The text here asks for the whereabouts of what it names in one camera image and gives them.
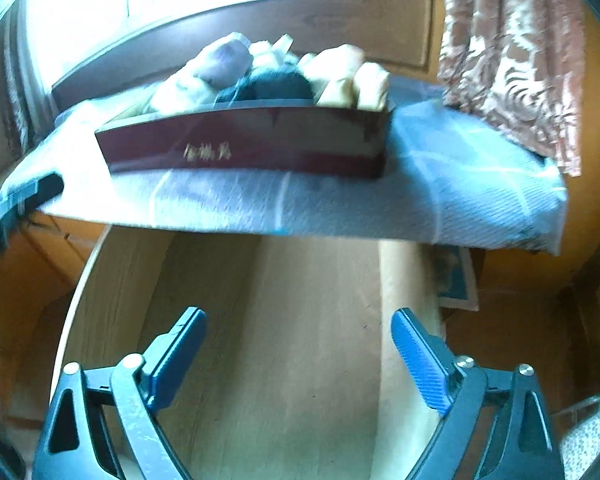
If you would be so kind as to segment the pale green ribbed sock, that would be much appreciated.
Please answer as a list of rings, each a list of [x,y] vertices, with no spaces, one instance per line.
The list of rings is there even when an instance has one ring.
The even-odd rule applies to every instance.
[[[148,102],[148,112],[172,115],[212,104],[221,90],[233,87],[250,70],[250,46],[250,40],[240,32],[208,44],[158,85]]]

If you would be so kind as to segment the brown floral curtain right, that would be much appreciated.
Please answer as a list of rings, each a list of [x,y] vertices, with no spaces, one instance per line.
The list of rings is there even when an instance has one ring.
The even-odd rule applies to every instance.
[[[580,176],[582,0],[444,0],[444,102]]]

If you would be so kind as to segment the curtain left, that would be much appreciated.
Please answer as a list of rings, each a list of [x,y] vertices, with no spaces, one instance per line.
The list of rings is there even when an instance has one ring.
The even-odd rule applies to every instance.
[[[14,3],[3,22],[6,104],[1,113],[9,149],[15,157],[22,157],[54,130],[57,108],[31,53],[26,3]]]

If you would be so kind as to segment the open wooden drawer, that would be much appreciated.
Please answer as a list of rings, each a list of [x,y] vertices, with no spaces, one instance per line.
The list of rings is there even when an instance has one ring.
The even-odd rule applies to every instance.
[[[112,226],[88,258],[55,363],[109,366],[190,306],[207,335],[160,424],[196,479],[403,479],[438,416],[390,335],[441,330],[427,246]]]

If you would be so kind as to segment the blue patterned tablecloth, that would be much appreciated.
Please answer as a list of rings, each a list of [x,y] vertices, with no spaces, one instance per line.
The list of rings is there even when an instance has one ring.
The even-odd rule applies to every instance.
[[[392,83],[388,160],[377,180],[266,170],[112,174],[95,132],[144,87],[87,100],[3,183],[57,172],[65,188],[46,214],[177,231],[397,238],[557,254],[568,192],[557,166],[442,103],[432,84]]]

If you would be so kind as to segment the framed picture on floor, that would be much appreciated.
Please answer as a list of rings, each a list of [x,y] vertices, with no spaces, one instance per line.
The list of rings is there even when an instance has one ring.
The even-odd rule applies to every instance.
[[[445,309],[477,312],[479,310],[477,281],[469,249],[437,245],[432,248],[437,298]]]

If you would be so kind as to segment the dark grey sock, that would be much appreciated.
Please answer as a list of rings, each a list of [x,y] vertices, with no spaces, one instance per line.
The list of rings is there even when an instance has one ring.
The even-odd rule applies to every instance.
[[[313,101],[311,83],[294,67],[257,70],[240,78],[234,86],[221,90],[215,103],[275,100]]]

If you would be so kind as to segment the cream yellow sock bundle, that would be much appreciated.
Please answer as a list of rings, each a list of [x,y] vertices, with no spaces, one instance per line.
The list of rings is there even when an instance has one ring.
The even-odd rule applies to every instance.
[[[317,106],[382,112],[388,106],[390,73],[366,60],[350,44],[300,58],[298,69],[309,81]]]

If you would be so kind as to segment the dark red metal tin box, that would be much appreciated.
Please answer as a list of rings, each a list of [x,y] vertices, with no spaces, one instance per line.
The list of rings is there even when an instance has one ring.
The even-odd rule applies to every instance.
[[[390,118],[386,108],[245,101],[112,120],[95,138],[112,172],[257,169],[375,179],[384,171]]]

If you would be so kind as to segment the white sheer sock bundle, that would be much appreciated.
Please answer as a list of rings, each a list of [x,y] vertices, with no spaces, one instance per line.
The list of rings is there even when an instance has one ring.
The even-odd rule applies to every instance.
[[[252,55],[251,68],[257,70],[258,68],[297,65],[299,58],[291,52],[293,44],[294,38],[287,34],[280,36],[274,44],[266,40],[254,42],[249,47],[249,53]]]

